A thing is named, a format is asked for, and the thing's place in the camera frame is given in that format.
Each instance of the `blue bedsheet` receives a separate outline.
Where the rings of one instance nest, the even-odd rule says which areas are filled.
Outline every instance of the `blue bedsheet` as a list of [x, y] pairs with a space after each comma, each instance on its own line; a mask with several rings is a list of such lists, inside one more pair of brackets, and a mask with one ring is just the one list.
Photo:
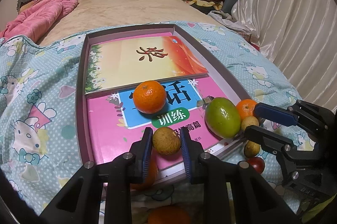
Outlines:
[[[205, 23], [172, 21], [214, 54], [257, 102], [286, 108], [300, 99], [280, 70], [238, 34]], [[80, 167], [75, 133], [75, 85], [83, 40], [77, 33], [39, 47], [25, 36], [15, 36], [0, 47], [0, 163], [20, 197], [40, 213]], [[297, 127], [265, 121], [265, 128], [294, 141], [299, 149], [313, 143]], [[266, 163], [262, 176], [292, 210], [299, 198], [282, 188], [275, 156], [260, 151]], [[243, 160], [242, 151], [224, 160]], [[149, 208], [172, 203], [201, 203], [202, 187], [178, 183], [133, 197], [135, 223], [144, 223]]]

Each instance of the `beige blanket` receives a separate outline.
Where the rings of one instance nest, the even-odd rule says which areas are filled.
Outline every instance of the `beige blanket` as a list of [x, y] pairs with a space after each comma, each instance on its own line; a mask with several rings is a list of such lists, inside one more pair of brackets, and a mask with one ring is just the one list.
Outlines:
[[56, 22], [37, 44], [49, 45], [71, 34], [98, 27], [175, 20], [221, 26], [182, 0], [79, 0], [78, 6]]

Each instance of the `satin curtain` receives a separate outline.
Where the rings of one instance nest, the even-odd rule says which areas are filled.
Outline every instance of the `satin curtain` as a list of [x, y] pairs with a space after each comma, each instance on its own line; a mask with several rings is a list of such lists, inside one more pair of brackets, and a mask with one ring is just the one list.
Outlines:
[[253, 30], [261, 53], [306, 101], [336, 111], [334, 0], [238, 0], [232, 15]]

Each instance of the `green mango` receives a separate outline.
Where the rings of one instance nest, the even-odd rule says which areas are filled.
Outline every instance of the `green mango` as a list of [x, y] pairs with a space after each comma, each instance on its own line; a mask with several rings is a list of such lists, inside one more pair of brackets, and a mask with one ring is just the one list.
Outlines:
[[241, 118], [235, 105], [227, 98], [214, 98], [206, 107], [208, 128], [221, 138], [233, 138], [241, 127]]

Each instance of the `pink blanket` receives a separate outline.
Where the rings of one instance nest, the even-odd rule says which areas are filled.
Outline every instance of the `pink blanket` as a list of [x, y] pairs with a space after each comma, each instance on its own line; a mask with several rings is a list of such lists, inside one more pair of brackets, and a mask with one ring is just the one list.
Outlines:
[[43, 0], [20, 13], [14, 21], [7, 23], [0, 32], [3, 42], [15, 35], [26, 35], [37, 42], [56, 20], [68, 15], [77, 6], [78, 0]]

